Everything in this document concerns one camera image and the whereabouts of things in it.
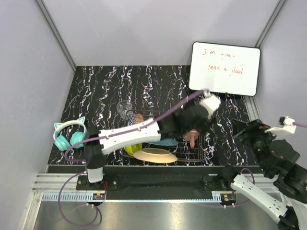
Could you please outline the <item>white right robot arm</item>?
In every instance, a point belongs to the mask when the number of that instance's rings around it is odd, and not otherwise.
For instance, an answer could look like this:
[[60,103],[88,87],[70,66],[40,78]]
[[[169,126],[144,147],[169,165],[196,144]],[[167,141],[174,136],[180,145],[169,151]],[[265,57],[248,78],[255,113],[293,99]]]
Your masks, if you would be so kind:
[[233,189],[265,211],[280,230],[307,228],[307,170],[297,164],[300,154],[280,135],[292,135],[299,124],[281,116],[279,126],[270,127],[256,119],[250,122],[233,120],[233,137],[252,148],[265,178],[285,197],[279,202],[250,182],[233,166],[225,166],[217,175],[220,188]]

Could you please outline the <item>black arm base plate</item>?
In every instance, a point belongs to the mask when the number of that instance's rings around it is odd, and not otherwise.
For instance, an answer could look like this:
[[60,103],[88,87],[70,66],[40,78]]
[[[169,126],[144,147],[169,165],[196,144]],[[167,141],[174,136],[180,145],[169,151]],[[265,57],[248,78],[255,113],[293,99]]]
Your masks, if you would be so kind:
[[80,175],[77,190],[119,191],[127,187],[196,187],[206,184],[213,188],[229,188],[239,174],[231,165],[226,166],[106,166],[102,181],[90,182],[89,176]]

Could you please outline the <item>yellow green bowl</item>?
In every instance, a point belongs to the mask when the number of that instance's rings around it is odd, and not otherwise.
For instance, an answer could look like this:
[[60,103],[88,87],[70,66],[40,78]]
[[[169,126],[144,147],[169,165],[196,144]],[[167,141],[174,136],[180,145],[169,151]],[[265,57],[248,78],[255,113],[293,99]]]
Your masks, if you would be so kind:
[[142,144],[135,144],[135,145],[130,145],[126,146],[124,150],[128,153],[128,155],[133,156],[134,153],[140,151],[142,149]]

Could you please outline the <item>pink ceramic mug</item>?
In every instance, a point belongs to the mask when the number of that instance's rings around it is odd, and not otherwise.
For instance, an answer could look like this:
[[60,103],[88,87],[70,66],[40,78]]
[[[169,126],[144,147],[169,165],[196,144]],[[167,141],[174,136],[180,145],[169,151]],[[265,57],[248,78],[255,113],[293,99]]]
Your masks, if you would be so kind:
[[183,135],[184,140],[189,142],[191,148],[195,147],[195,141],[199,136],[199,131],[192,129]]

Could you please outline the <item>teal scalloped plate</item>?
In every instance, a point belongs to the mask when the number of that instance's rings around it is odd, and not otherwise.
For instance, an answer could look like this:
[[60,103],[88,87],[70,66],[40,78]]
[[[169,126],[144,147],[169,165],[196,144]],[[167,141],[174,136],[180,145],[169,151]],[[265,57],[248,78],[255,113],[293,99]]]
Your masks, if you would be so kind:
[[147,143],[151,145],[157,145],[157,146],[177,146],[178,145],[178,141],[172,138],[163,139],[163,140],[155,141],[155,142],[147,142]]

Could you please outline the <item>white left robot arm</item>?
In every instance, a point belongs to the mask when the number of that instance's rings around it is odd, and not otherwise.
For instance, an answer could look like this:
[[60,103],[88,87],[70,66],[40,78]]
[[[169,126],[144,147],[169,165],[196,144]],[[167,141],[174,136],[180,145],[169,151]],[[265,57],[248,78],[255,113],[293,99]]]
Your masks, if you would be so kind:
[[118,129],[101,130],[86,140],[87,184],[94,190],[103,186],[105,155],[134,144],[159,142],[184,136],[191,130],[205,132],[213,123],[213,114],[219,107],[207,99],[174,106],[157,118]]

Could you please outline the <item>orange bird pattern plate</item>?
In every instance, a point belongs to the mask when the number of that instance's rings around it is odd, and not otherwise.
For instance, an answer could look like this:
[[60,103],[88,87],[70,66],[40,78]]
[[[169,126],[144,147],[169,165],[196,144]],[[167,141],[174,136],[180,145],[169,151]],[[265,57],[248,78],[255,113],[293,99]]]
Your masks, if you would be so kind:
[[177,157],[168,150],[158,148],[144,148],[133,154],[134,158],[153,163],[173,163]]

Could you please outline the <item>clear drinking glass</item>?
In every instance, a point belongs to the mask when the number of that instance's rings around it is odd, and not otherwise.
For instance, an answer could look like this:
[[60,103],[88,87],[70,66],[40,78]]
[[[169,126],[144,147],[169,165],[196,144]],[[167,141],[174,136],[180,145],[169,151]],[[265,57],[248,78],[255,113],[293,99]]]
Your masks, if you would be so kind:
[[120,101],[117,104],[117,111],[120,117],[124,120],[129,120],[133,117],[132,104],[130,101]]

